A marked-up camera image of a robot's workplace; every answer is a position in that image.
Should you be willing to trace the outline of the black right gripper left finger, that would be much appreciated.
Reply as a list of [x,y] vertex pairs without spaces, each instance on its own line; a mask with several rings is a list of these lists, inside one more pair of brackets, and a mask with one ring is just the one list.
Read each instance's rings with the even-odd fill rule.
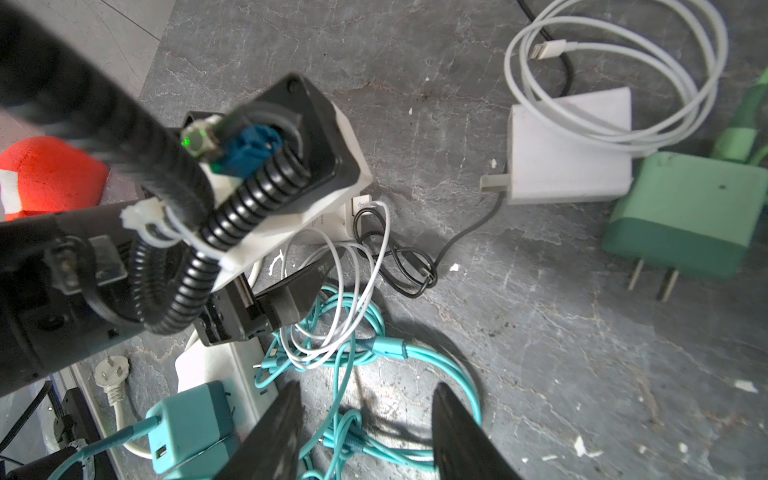
[[298,381],[288,382],[214,479],[296,479],[303,428],[301,393]]

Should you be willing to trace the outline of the beige labelled charger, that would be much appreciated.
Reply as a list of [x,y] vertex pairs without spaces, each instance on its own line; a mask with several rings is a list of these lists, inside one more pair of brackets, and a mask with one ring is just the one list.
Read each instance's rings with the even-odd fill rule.
[[325,241],[319,232],[323,232],[332,242],[353,241],[355,239],[353,232],[354,217],[371,201],[371,195],[359,195],[334,210],[324,212],[302,232],[295,235],[292,239],[292,244],[324,244]]

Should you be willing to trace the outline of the white charger with label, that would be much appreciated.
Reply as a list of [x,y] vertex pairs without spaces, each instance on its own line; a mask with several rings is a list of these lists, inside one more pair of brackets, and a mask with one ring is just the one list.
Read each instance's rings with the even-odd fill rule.
[[482,176],[483,193],[504,193],[511,205],[578,203],[615,200],[631,187],[628,153],[564,136],[522,105],[507,128],[507,171]]

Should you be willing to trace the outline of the white multicolour power strip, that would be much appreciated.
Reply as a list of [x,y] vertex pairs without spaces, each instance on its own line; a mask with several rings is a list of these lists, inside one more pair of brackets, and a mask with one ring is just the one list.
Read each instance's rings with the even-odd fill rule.
[[178,391],[221,381],[228,393],[235,432],[244,441],[278,396],[274,384],[255,386],[264,350],[257,338],[206,347],[196,341],[175,361]]

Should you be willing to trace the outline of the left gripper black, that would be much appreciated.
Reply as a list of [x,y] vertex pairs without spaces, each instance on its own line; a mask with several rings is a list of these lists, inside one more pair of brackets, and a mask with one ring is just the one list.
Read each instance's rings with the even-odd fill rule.
[[255,297],[241,274],[207,300],[194,322],[206,347],[247,341],[304,320],[310,313],[329,272],[333,252],[301,268]]

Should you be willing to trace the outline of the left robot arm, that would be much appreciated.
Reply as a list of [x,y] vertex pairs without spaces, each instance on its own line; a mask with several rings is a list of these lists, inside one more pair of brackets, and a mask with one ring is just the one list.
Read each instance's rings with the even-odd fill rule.
[[231,251],[281,203],[270,159],[220,206],[179,141],[121,87],[34,18],[1,7],[1,105],[165,202],[192,231],[173,275],[146,241],[129,283],[97,281],[95,241],[124,232],[112,206],[1,226],[1,391],[10,394],[141,330],[179,332],[201,313]]

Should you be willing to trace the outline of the teal charger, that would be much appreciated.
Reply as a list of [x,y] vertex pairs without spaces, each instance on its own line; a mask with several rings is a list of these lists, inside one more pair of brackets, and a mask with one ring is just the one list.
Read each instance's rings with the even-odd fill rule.
[[220,381],[167,397],[146,416],[159,418],[148,442],[153,469],[164,479],[213,479],[240,446]]

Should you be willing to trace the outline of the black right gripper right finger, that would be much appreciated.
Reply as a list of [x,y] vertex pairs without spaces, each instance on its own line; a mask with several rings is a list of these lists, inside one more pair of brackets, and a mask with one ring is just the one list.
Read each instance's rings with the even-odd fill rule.
[[431,427],[440,479],[522,479],[444,382],[434,391]]

